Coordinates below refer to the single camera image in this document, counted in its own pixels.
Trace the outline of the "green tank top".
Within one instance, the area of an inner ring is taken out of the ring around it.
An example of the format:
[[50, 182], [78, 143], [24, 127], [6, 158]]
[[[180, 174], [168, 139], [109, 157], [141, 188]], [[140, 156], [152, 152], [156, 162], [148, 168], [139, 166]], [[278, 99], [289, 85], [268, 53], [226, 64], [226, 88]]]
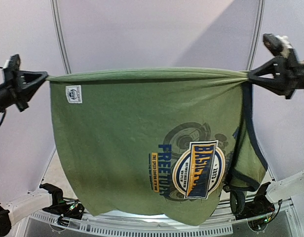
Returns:
[[54, 140], [84, 207], [198, 226], [223, 190], [242, 210], [268, 165], [244, 71], [153, 68], [48, 77]]

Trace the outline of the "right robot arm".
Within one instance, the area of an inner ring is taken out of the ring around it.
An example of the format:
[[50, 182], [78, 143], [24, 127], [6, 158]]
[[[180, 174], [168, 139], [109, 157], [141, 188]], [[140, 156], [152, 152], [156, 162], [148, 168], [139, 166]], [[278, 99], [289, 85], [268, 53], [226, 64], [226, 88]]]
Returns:
[[272, 200], [304, 193], [304, 61], [286, 36], [264, 34], [272, 58], [248, 74], [252, 120], [273, 182]]

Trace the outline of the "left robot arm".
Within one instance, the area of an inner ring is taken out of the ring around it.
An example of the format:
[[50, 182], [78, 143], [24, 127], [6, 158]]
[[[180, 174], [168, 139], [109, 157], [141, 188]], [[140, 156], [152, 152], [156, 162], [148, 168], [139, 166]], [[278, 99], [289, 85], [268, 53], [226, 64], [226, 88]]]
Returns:
[[8, 235], [46, 206], [56, 214], [68, 209], [65, 200], [39, 188], [55, 151], [49, 82], [34, 94], [29, 108], [20, 112], [12, 105], [0, 121], [0, 231]]

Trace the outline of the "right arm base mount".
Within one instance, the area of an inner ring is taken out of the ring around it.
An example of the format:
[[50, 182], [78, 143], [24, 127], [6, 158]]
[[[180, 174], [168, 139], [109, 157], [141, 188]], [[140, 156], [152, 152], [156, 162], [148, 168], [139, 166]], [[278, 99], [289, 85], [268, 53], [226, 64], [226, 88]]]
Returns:
[[244, 192], [230, 191], [230, 208], [236, 220], [263, 215], [261, 219], [250, 221], [249, 226], [253, 230], [257, 230], [257, 227], [264, 227], [277, 216], [278, 213], [275, 212], [274, 204], [266, 198], [266, 190], [270, 184], [271, 182], [262, 184], [254, 199], [249, 202], [245, 202]]

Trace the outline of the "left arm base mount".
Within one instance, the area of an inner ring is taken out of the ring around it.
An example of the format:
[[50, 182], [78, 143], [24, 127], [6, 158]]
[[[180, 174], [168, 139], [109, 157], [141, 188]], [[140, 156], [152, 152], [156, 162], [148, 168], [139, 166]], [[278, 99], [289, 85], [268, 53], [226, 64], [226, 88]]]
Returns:
[[85, 208], [78, 199], [65, 200], [62, 189], [49, 183], [40, 184], [39, 187], [47, 190], [48, 193], [51, 194], [52, 204], [42, 210], [58, 215], [58, 225], [67, 227], [69, 225], [69, 221], [65, 218], [73, 218], [77, 220], [82, 219]]

